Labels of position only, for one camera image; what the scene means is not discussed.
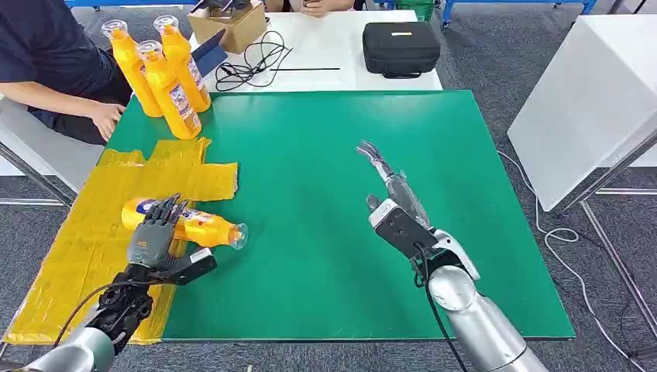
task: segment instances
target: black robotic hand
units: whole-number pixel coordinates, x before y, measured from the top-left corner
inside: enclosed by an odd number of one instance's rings
[[[127,344],[142,320],[149,317],[153,299],[150,285],[185,285],[217,267],[209,249],[190,256],[169,254],[176,224],[188,201],[177,204],[180,194],[153,205],[132,235],[128,266],[116,274],[98,299],[98,310],[87,326],[100,329],[112,340],[115,355]]]

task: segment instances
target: clear bottle cap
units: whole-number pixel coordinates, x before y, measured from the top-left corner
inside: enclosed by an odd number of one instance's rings
[[[110,39],[121,39],[128,36],[128,24],[121,19],[113,19],[103,23],[101,30]]]
[[[162,56],[162,44],[155,40],[146,40],[137,44],[137,50],[146,60],[157,60]]]
[[[172,15],[160,15],[153,21],[153,27],[162,34],[171,34],[178,31],[178,18]]]
[[[230,228],[228,244],[233,247],[235,250],[241,250],[244,248],[246,241],[249,238],[249,228],[245,223],[240,223],[234,225]]]

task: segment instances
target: gray carpet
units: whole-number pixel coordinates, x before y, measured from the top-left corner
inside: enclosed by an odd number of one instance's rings
[[[610,4],[608,0],[601,1],[595,12],[606,12]],[[578,5],[562,5],[554,9],[550,4],[458,4],[453,9],[452,23],[448,29],[440,29],[437,19],[432,21],[443,48],[438,63],[443,85],[445,88],[465,88],[474,92],[495,143],[512,157],[515,154],[506,137],[506,130],[580,9]],[[97,13],[92,9],[74,9],[74,14],[94,40],[106,46],[105,38],[98,33],[106,19],[127,20],[135,39],[145,40],[156,36],[150,26],[152,19],[171,10],[107,8]],[[173,10],[180,19],[184,19],[184,10]],[[189,28],[183,28],[183,32],[188,35]],[[525,189],[515,168],[507,167],[507,172],[528,221],[534,227],[533,196]],[[653,170],[631,170],[622,174],[616,183],[655,186],[657,175]],[[22,195],[38,192],[25,182],[0,179],[0,197],[16,190]],[[657,242],[657,232],[654,230],[657,201],[593,198],[590,204],[607,228],[610,238],[630,263],[645,297],[653,311],[657,312],[657,254],[652,248]],[[0,262],[0,270],[17,273],[0,287],[0,332],[6,329],[19,307],[63,219],[63,212],[0,208],[0,240],[3,242],[0,250],[7,258]],[[590,241],[582,239],[573,244],[554,243],[553,247],[582,274],[588,283],[590,300],[597,310],[597,317],[619,345],[626,350],[655,345],[581,208],[574,208],[567,216],[545,216],[542,224],[552,227],[568,225],[590,237]],[[584,308],[579,282],[560,266],[544,247],[542,236],[533,230],[577,337],[566,342],[532,342],[531,347],[552,371],[634,370],[603,339]],[[10,346],[6,356],[24,362],[36,358],[44,350],[43,347]],[[657,370],[655,360],[642,363],[647,370]],[[444,343],[176,343],[129,346],[117,358],[113,370],[246,371],[249,365],[255,372],[458,370]]]

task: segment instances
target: green board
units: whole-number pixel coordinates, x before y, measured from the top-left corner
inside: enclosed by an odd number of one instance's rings
[[[570,338],[552,284],[469,91],[213,95],[201,114],[206,163],[239,162],[233,200],[199,203],[249,226],[241,251],[178,288],[163,339],[440,339],[401,253],[370,228],[365,197],[385,196],[372,141],[404,170],[432,225],[451,233],[476,283],[528,338]],[[108,148],[173,138],[128,107]]]

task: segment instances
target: black case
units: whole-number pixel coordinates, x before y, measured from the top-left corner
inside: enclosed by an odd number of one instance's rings
[[[367,23],[363,31],[365,66],[386,78],[417,78],[435,68],[440,43],[428,22]]]

